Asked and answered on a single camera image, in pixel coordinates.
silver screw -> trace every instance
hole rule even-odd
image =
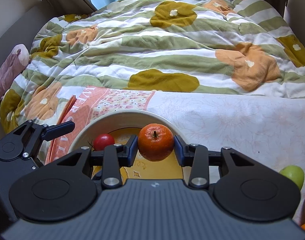
[[[191,180],[191,183],[196,186],[203,186],[203,185],[207,184],[207,180],[205,178],[197,177],[197,178],[193,178]]]
[[[119,179],[117,178],[106,178],[104,179],[104,184],[106,184],[107,186],[116,186],[119,183]]]

green apple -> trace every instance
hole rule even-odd
[[[299,190],[301,190],[303,181],[305,180],[305,173],[303,172],[302,168],[296,165],[289,165],[283,168],[279,173],[288,179],[291,179],[294,183],[296,183]]]

white bowl rim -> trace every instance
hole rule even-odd
[[[97,119],[95,119],[94,121],[90,122],[88,125],[86,125],[80,132],[79,134],[76,136],[76,138],[73,140],[72,144],[69,147],[68,152],[73,151],[73,146],[75,144],[76,141],[79,140],[79,138],[83,135],[83,133],[90,127],[92,127],[93,125],[95,125],[97,122],[99,122],[100,120],[110,117],[112,115],[115,114],[123,114],[123,113],[133,113],[133,114],[145,114],[145,115],[149,115],[151,117],[154,117],[162,122],[164,122],[166,124],[167,127],[170,127],[173,131],[176,131],[176,133],[185,141],[187,142],[186,137],[181,133],[181,131],[174,125],[172,124],[170,121],[168,121],[167,119],[165,119],[164,117],[158,115],[158,114],[154,114],[145,110],[139,110],[139,109],[130,109],[130,110],[119,110],[119,111],[115,111],[115,112],[110,112],[107,114],[104,114],[100,117],[98,117]]]

floral blanket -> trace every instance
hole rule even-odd
[[[6,132],[56,124],[89,85],[305,98],[305,48],[263,0],[116,1],[51,19],[30,54],[1,103]]]

red tomato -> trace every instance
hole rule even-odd
[[[115,139],[110,134],[103,133],[96,137],[93,144],[95,151],[102,151],[106,146],[114,143]]]

